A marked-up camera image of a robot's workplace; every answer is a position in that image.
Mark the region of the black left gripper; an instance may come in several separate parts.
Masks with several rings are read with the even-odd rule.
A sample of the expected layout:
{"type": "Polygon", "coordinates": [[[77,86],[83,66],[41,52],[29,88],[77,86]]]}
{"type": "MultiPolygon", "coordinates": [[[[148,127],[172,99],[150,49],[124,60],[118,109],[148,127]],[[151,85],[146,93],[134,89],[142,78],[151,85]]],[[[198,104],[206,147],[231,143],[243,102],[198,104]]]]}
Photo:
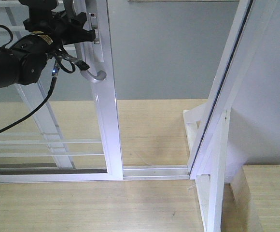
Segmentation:
{"type": "Polygon", "coordinates": [[[29,18],[23,24],[27,31],[41,31],[53,41],[62,45],[93,42],[94,30],[85,30],[87,22],[85,12],[76,14],[73,1],[64,0],[64,10],[55,12],[57,0],[21,0],[20,4],[28,7],[29,18]]]}

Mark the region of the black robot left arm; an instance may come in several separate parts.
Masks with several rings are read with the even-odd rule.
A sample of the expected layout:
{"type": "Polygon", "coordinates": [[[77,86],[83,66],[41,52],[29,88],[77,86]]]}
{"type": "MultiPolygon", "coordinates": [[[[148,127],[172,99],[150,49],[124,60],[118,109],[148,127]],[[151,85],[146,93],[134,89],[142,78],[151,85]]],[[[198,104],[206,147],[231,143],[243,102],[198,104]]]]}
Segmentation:
{"type": "Polygon", "coordinates": [[[74,72],[76,67],[81,71],[89,69],[88,64],[64,49],[65,45],[95,40],[95,31],[84,29],[85,12],[76,14],[71,0],[63,2],[65,9],[60,12],[54,11],[58,6],[56,0],[22,0],[20,3],[28,7],[29,18],[23,24],[29,34],[9,48],[0,46],[0,88],[36,83],[51,58],[67,73],[74,72]],[[62,66],[62,59],[70,62],[72,70],[62,66]]]}

